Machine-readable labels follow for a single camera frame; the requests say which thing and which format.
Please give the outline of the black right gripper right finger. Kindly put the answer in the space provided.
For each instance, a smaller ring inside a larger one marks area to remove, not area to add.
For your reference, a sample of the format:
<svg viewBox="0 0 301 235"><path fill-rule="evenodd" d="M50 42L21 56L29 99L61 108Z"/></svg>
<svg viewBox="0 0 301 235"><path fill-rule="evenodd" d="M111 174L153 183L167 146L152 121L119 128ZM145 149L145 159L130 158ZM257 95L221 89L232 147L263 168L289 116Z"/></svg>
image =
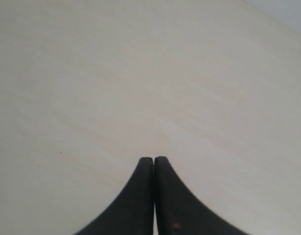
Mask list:
<svg viewBox="0 0 301 235"><path fill-rule="evenodd" d="M160 235L244 235L205 206L182 182L167 157L154 160L155 209Z"/></svg>

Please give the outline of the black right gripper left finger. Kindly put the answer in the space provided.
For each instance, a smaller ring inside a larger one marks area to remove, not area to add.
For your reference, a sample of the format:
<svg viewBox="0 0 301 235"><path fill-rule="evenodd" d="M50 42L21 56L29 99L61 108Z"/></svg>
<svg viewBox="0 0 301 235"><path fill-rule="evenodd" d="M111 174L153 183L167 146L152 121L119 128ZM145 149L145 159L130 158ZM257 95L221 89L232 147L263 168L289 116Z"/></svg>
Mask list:
<svg viewBox="0 0 301 235"><path fill-rule="evenodd" d="M153 159L142 157L114 201L78 235L151 235L154 221Z"/></svg>

